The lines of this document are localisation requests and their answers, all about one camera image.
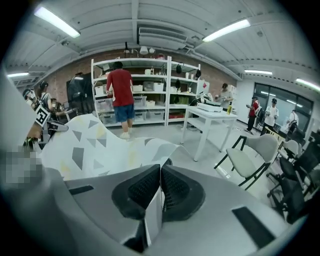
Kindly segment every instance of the bottle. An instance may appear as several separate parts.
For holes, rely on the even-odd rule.
[[[230,115],[230,113],[231,113],[231,111],[232,111],[232,106],[231,106],[231,104],[232,104],[232,101],[230,101],[229,106],[228,106],[228,109],[226,110],[226,113],[227,113],[228,115]]]

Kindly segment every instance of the red t-shirt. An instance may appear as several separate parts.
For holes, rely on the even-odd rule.
[[[256,116],[255,110],[257,110],[258,107],[259,107],[258,102],[255,101],[255,102],[252,104],[252,106],[253,106],[254,109],[250,109],[249,117],[255,117],[255,116]]]
[[[106,80],[106,90],[113,87],[112,103],[114,107],[131,105],[134,103],[134,97],[131,92],[132,77],[129,71],[124,69],[116,69],[109,73]]]

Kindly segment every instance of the ceiling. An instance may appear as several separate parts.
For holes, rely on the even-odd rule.
[[[124,42],[130,48],[146,45],[188,55],[237,80],[253,77],[244,70],[255,69],[272,71],[271,77],[263,76],[264,81],[298,87],[295,80],[301,78],[320,85],[313,50],[299,27],[273,0],[47,0],[42,6],[81,35],[71,38],[31,16],[4,60],[9,72],[30,73],[15,79],[17,87],[33,86],[76,59],[123,48]],[[211,42],[202,41],[244,18],[250,27]],[[140,35],[139,28],[161,29],[162,34]],[[165,36],[166,32],[180,37]]]

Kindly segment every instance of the checkered marker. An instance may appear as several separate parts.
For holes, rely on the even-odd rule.
[[[36,109],[36,114],[37,117],[35,119],[35,121],[41,126],[44,127],[47,119],[50,116],[50,113],[48,111],[46,111],[41,105],[38,106],[38,108]]]

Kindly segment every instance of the man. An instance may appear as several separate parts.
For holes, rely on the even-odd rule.
[[[288,133],[289,131],[293,132],[294,129],[299,125],[299,117],[297,115],[296,110],[292,110],[289,120],[286,121],[286,132]]]
[[[120,138],[130,139],[133,118],[135,117],[134,97],[132,94],[133,80],[129,71],[123,69],[120,61],[114,63],[114,70],[107,77],[106,91],[112,94],[112,105],[115,119],[121,122],[123,133]]]
[[[246,105],[248,109],[250,109],[249,112],[249,121],[248,121],[248,128],[245,129],[246,132],[252,133],[252,128],[254,127],[255,119],[256,119],[256,110],[259,108],[259,102],[258,102],[258,97],[253,96],[252,97],[252,106]]]
[[[25,89],[22,93],[23,98],[25,99],[25,102],[34,110],[35,109],[35,103],[34,103],[34,97],[33,93],[30,89]]]
[[[279,117],[279,110],[276,108],[277,99],[273,98],[271,101],[271,106],[268,106],[265,110],[264,125],[261,131],[261,135],[264,135],[268,127],[271,131],[274,130],[276,119]]]
[[[222,90],[220,92],[220,95],[218,97],[216,97],[216,100],[218,100],[218,99],[221,102],[220,106],[223,108],[223,111],[227,111],[230,102],[234,99],[232,92],[228,88],[227,83],[224,83],[222,85]]]

